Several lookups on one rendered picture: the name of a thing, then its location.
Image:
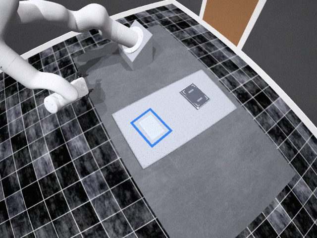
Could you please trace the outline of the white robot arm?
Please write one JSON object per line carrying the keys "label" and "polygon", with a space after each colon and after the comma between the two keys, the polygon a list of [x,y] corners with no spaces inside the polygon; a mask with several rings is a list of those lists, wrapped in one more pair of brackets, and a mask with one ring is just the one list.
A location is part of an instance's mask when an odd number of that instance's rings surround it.
{"label": "white robot arm", "polygon": [[79,97],[77,89],[57,74],[38,71],[5,43],[11,25],[34,23],[56,25],[77,33],[100,29],[103,38],[121,44],[127,53],[137,51],[144,38],[141,28],[128,28],[111,19],[107,10],[96,3],[71,11],[45,0],[0,0],[0,70],[29,89],[54,91],[44,99],[52,114],[75,102]]}

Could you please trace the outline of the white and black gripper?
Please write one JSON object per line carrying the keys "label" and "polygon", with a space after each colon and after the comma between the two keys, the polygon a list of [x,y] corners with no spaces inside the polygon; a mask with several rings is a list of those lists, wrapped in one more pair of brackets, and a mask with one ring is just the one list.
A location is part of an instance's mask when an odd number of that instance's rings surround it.
{"label": "white and black gripper", "polygon": [[[79,76],[79,78],[78,78]],[[77,89],[77,91],[79,92],[79,97],[78,99],[80,98],[83,98],[85,101],[88,100],[89,98],[89,94],[92,92],[93,89],[89,89],[87,88],[87,85],[86,85],[86,82],[85,82],[85,79],[84,77],[88,76],[88,74],[81,74],[81,73],[78,73],[76,72],[75,73],[75,80],[71,82],[71,84]]]}

